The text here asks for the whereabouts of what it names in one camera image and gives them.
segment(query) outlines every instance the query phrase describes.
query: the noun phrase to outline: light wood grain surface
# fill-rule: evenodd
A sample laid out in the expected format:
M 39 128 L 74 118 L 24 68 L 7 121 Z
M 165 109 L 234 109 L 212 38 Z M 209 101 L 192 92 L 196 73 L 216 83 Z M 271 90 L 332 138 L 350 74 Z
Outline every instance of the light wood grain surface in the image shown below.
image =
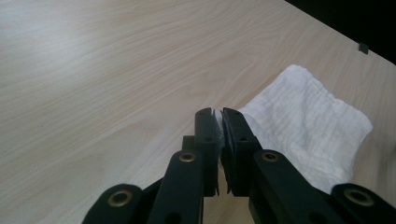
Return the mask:
M 285 1 L 0 1 L 0 223 L 80 223 L 105 189 L 147 187 L 197 110 L 292 63 L 371 120 L 352 181 L 395 206 L 395 65 Z M 252 223 L 220 183 L 204 222 Z

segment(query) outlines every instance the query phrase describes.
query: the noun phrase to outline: white cloth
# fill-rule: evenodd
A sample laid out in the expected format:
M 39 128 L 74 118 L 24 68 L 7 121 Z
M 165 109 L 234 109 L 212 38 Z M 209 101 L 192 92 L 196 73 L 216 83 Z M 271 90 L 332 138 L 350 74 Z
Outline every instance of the white cloth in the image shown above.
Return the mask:
M 284 154 L 314 187 L 327 193 L 350 181 L 370 120 L 325 90 L 305 68 L 289 66 L 239 110 L 264 149 Z

